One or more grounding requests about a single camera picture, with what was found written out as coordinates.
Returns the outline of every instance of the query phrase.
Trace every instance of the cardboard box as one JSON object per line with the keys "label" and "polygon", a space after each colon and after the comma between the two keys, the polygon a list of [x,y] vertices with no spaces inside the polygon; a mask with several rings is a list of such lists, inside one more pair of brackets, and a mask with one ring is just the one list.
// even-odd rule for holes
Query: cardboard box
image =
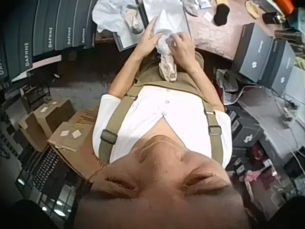
{"label": "cardboard box", "polygon": [[34,113],[25,115],[20,121],[19,126],[35,150],[43,152],[44,148],[48,144],[48,138],[45,135],[42,127],[37,122]]}
{"label": "cardboard box", "polygon": [[81,110],[75,113],[69,120],[69,123],[79,123],[94,125],[97,118],[97,111],[95,110]]}
{"label": "cardboard box", "polygon": [[103,168],[92,147],[93,125],[63,122],[49,144],[64,162],[84,179]]}
{"label": "cardboard box", "polygon": [[49,138],[62,122],[67,122],[74,115],[74,109],[69,99],[54,99],[37,108],[34,115]]}

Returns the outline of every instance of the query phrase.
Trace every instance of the grey shoe box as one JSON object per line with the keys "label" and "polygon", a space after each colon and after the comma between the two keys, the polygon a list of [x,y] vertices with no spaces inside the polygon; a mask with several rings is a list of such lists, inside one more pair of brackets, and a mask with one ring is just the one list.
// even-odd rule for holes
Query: grey shoe box
{"label": "grey shoe box", "polygon": [[227,110],[226,113],[229,115],[231,119],[231,123],[233,123],[237,118],[249,118],[256,124],[258,122],[245,110],[243,110],[240,106],[236,105],[228,105],[226,106]]}
{"label": "grey shoe box", "polygon": [[256,83],[263,74],[271,43],[272,38],[257,24],[244,25],[232,70]]}
{"label": "grey shoe box", "polygon": [[260,83],[272,89],[278,95],[282,95],[294,64],[295,52],[291,48],[289,42],[281,39],[274,39]]}
{"label": "grey shoe box", "polygon": [[252,147],[263,134],[260,125],[253,119],[237,118],[231,127],[233,147]]}

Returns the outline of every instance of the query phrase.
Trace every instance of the suspender buckle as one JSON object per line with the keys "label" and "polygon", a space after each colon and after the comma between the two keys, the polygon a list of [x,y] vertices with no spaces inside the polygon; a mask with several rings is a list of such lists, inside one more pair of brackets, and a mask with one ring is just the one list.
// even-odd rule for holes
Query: suspender buckle
{"label": "suspender buckle", "polygon": [[210,111],[206,111],[206,109],[204,109],[203,112],[204,112],[205,116],[207,116],[207,115],[216,115],[216,114],[215,114],[215,111],[210,112]]}
{"label": "suspender buckle", "polygon": [[127,94],[125,94],[125,96],[130,97],[130,98],[133,98],[134,101],[136,101],[136,100],[138,99],[138,96],[137,96],[137,95],[136,95],[136,96],[133,96],[133,95],[129,95],[129,94],[127,93]]}
{"label": "suspender buckle", "polygon": [[208,126],[209,136],[220,136],[222,134],[221,126],[210,125]]}
{"label": "suspender buckle", "polygon": [[118,135],[109,130],[104,129],[102,131],[101,140],[104,142],[114,145],[116,143],[117,138],[118,138]]}

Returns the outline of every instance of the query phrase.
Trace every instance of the fabric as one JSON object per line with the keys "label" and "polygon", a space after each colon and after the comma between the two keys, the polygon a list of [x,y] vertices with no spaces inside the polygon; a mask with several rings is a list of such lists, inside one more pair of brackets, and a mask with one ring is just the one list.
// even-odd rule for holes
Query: fabric
{"label": "fabric", "polygon": [[[93,132],[93,149],[97,156],[102,131],[119,103],[120,99],[114,96],[102,96]],[[222,165],[226,167],[232,155],[231,120],[226,113],[215,113],[222,128]],[[201,98],[191,93],[145,86],[122,123],[117,142],[112,148],[110,163],[127,155],[133,145],[162,117],[188,149],[211,157],[210,136]]]}

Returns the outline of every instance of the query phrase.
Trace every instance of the table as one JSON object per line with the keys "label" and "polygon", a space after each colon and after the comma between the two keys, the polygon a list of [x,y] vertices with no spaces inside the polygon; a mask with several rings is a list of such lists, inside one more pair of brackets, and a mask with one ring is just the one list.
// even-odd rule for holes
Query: table
{"label": "table", "polygon": [[[192,38],[197,48],[215,53],[228,60],[233,60],[244,24],[256,22],[269,35],[274,35],[274,30],[280,29],[279,25],[265,25],[261,18],[254,19],[247,12],[244,3],[246,0],[228,0],[230,13],[228,22],[224,26],[216,26],[213,21],[209,22],[203,16],[207,12],[213,16],[216,13],[215,0],[212,7],[199,9],[198,17],[187,15]],[[111,41],[111,33],[97,33],[96,42]]]}

